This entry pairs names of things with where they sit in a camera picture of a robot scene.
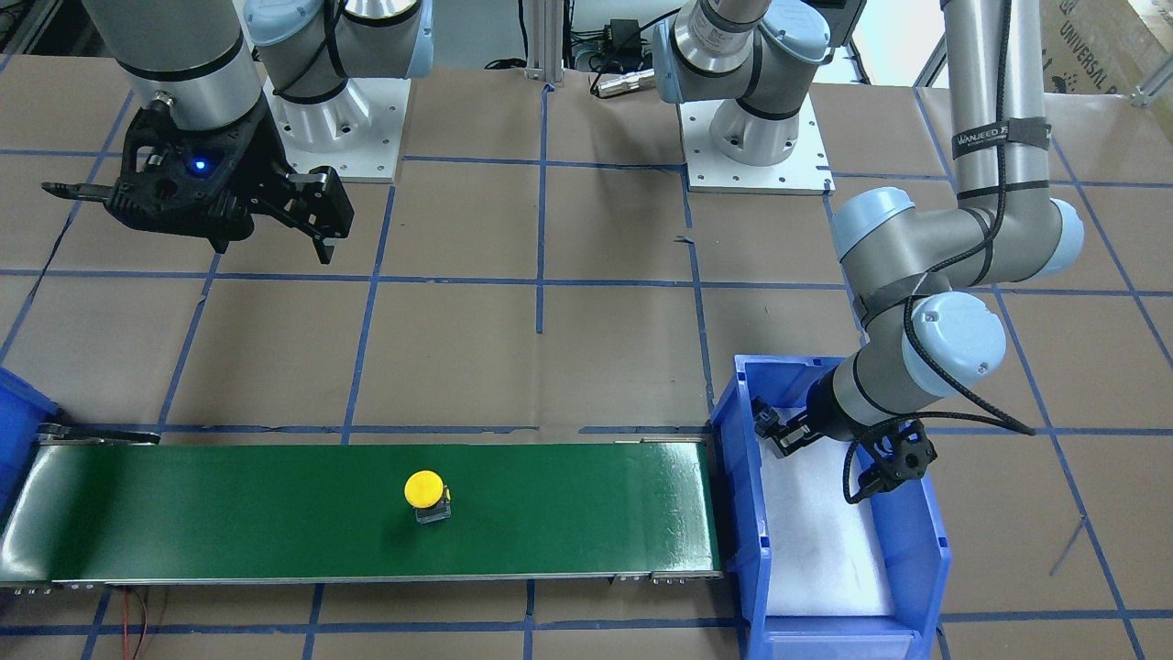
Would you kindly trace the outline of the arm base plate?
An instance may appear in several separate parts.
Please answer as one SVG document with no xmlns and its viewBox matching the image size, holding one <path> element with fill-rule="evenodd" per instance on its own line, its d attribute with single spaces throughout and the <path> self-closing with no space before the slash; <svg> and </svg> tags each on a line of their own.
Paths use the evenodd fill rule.
<svg viewBox="0 0 1173 660">
<path fill-rule="evenodd" d="M 745 113 L 734 100 L 678 106 L 689 188 L 701 193 L 821 195 L 838 189 L 816 110 L 781 121 Z"/>
<path fill-rule="evenodd" d="M 334 98 L 294 104 L 263 82 L 286 158 L 297 172 L 334 166 L 345 182 L 393 183 L 413 82 L 350 79 Z"/>
</svg>

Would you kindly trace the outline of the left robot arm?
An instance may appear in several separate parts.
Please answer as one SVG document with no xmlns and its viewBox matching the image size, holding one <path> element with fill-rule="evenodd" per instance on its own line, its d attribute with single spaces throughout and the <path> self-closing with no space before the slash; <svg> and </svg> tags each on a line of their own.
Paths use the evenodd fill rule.
<svg viewBox="0 0 1173 660">
<path fill-rule="evenodd" d="M 791 454 L 813 440 L 870 442 L 960 394 L 985 423 L 1026 427 L 972 394 L 1001 365 L 1001 318 L 968 287 L 1071 266 L 1084 225 L 1050 195 L 1050 125 L 1036 1 L 943 1 L 957 183 L 952 207 L 922 212 L 900 188 L 838 209 L 832 238 L 865 346 L 812 386 L 804 411 L 760 431 Z M 708 136 L 746 166 L 777 166 L 832 55 L 826 19 L 804 1 L 690 1 L 652 29 L 656 88 L 669 104 L 716 101 Z"/>
</svg>

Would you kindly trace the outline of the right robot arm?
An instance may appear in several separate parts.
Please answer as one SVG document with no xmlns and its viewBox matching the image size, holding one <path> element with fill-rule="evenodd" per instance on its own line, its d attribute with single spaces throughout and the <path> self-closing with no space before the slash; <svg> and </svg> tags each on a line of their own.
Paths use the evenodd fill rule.
<svg viewBox="0 0 1173 660">
<path fill-rule="evenodd" d="M 345 177 L 389 179 L 401 130 L 377 89 L 434 62 L 429 1 L 87 1 L 137 93 L 117 179 L 45 182 L 121 225 L 251 237 L 265 215 L 308 237 L 323 264 L 350 234 Z"/>
</svg>

